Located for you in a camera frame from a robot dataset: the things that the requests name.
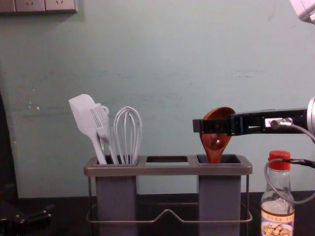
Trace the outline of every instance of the bottle label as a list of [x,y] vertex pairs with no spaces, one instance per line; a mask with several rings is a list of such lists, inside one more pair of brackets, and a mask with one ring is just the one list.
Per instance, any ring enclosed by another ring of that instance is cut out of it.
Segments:
[[293,236],[294,212],[290,214],[273,214],[261,210],[262,236]]

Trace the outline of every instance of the whisk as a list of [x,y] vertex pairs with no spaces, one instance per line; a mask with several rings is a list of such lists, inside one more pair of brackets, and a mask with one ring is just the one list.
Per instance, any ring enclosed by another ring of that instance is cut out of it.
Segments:
[[113,129],[122,164],[135,164],[142,139],[142,119],[132,107],[122,107],[116,114]]

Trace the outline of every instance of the utensil holder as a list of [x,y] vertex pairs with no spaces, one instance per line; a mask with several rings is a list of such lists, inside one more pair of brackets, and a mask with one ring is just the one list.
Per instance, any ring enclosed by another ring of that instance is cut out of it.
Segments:
[[[147,165],[150,162],[186,162],[185,165]],[[252,220],[249,212],[249,175],[252,164],[240,155],[223,155],[221,163],[209,164],[205,155],[140,156],[135,165],[99,165],[91,158],[84,167],[89,179],[90,211],[87,221],[99,225],[99,236],[138,236],[138,225],[154,224],[171,213],[183,224],[199,224],[195,235],[238,236],[240,224]],[[137,220],[137,176],[197,175],[199,219],[185,220],[165,208],[155,219]],[[246,176],[246,219],[241,220],[241,176]],[[95,177],[97,205],[91,204],[91,178]],[[92,218],[97,208],[98,220]]]

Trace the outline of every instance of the electrical outlet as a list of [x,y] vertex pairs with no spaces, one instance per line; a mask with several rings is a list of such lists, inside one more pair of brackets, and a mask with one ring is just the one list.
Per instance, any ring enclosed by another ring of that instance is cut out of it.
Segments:
[[0,0],[0,13],[15,12],[14,0]]
[[76,0],[45,0],[46,11],[77,12]]
[[17,12],[45,11],[45,0],[15,0]]

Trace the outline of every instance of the gray cable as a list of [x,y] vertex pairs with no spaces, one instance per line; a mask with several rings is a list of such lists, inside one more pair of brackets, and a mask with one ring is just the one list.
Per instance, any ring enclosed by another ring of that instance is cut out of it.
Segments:
[[[295,125],[295,124],[292,124],[292,125],[290,125],[289,127],[295,128],[295,129],[297,129],[297,130],[299,130],[299,131],[305,133],[305,134],[308,135],[308,136],[312,139],[312,141],[315,143],[315,136],[314,136],[311,132],[309,132],[308,130],[306,130],[306,129],[304,129],[304,128],[298,126],[298,125]],[[308,198],[304,199],[304,200],[295,201],[295,200],[290,199],[290,198],[288,198],[287,196],[283,195],[281,192],[279,192],[279,191],[274,187],[274,185],[271,183],[270,179],[268,178],[268,167],[269,167],[269,165],[270,165],[271,163],[280,162],[280,161],[283,161],[283,160],[280,159],[280,158],[274,159],[274,160],[268,161],[268,162],[266,163],[266,165],[265,165],[265,169],[264,169],[265,178],[266,178],[268,184],[271,186],[271,188],[272,188],[281,198],[283,198],[284,200],[288,201],[289,203],[292,203],[292,204],[295,204],[295,205],[304,204],[304,203],[307,203],[307,202],[313,200],[313,199],[315,198],[315,192],[314,192],[312,195],[310,195]]]

